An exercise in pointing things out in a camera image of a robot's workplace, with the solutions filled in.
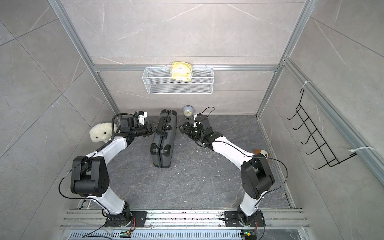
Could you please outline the grey aluminium poker case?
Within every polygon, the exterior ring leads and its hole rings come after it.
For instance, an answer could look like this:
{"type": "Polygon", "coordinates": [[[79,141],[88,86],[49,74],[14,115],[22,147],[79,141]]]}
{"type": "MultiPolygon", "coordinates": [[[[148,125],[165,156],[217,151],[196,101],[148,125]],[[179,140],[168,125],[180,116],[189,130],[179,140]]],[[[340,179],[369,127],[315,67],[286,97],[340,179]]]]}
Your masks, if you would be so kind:
{"type": "Polygon", "coordinates": [[[162,110],[154,138],[150,146],[153,164],[157,168],[169,168],[172,162],[177,133],[177,112],[162,110]]]}

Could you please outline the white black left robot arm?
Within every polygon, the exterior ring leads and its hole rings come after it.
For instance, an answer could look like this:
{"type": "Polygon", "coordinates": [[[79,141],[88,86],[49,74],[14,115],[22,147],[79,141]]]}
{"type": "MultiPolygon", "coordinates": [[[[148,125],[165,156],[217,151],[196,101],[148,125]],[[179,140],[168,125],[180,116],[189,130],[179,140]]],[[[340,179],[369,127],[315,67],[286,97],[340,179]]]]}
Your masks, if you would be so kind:
{"type": "Polygon", "coordinates": [[[94,126],[90,132],[92,141],[104,142],[94,152],[73,160],[70,188],[73,194],[94,201],[106,211],[107,221],[126,227],[133,221],[129,204],[118,197],[110,187],[108,163],[127,148],[136,137],[153,134],[156,127],[147,122],[147,113],[118,114],[120,124],[111,123],[94,126]]]}

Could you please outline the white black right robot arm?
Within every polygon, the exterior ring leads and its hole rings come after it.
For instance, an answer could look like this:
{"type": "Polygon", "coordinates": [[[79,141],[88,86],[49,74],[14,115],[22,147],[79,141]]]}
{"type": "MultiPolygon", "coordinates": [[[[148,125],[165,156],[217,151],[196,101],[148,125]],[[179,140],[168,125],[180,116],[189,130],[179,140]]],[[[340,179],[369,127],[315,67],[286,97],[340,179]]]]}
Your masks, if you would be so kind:
{"type": "Polygon", "coordinates": [[[186,122],[179,126],[182,134],[188,136],[200,147],[222,155],[234,164],[241,176],[244,197],[238,206],[238,221],[244,227],[256,222],[260,214],[260,203],[263,197],[271,192],[275,178],[269,165],[269,154],[260,150],[257,154],[229,141],[222,133],[214,131],[207,115],[195,115],[194,123],[186,122]]]}

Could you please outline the white fluffy plush sheep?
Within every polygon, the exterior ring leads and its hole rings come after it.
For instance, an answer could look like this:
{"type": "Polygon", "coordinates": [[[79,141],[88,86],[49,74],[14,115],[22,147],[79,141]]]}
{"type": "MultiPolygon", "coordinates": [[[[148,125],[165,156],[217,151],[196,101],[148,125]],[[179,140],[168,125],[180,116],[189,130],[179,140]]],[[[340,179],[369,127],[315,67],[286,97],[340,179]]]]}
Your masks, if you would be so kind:
{"type": "Polygon", "coordinates": [[[89,131],[90,139],[94,143],[107,143],[113,135],[112,123],[100,123],[92,127],[89,131]]]}

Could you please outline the yellow cloth bundle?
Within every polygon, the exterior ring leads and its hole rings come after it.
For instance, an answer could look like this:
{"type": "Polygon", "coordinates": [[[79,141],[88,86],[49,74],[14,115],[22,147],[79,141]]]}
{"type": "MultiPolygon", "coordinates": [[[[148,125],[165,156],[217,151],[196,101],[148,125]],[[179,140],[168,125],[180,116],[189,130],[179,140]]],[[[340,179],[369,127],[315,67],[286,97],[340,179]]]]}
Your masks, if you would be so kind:
{"type": "Polygon", "coordinates": [[[185,62],[173,62],[171,65],[171,78],[177,81],[191,81],[193,66],[185,62]]]}

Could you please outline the brown white plush toy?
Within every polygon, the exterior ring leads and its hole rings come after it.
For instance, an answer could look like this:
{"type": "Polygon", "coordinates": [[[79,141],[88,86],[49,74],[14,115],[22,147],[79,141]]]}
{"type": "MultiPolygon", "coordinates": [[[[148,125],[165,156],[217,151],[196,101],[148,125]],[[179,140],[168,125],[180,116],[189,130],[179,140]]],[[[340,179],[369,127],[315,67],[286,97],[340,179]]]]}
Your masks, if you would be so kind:
{"type": "Polygon", "coordinates": [[[270,157],[270,154],[265,151],[265,150],[258,150],[258,149],[254,149],[254,158],[257,158],[257,159],[268,159],[270,157]]]}

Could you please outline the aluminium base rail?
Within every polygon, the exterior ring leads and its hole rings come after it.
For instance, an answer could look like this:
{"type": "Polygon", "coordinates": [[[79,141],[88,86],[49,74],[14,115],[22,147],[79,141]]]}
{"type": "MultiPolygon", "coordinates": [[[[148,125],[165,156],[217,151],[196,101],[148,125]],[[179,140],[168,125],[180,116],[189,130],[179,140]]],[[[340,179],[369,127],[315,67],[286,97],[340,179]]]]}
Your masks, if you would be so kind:
{"type": "Polygon", "coordinates": [[[133,210],[126,226],[107,223],[96,209],[68,210],[63,240],[313,240],[302,210],[264,209],[243,226],[235,210],[133,210]]]}

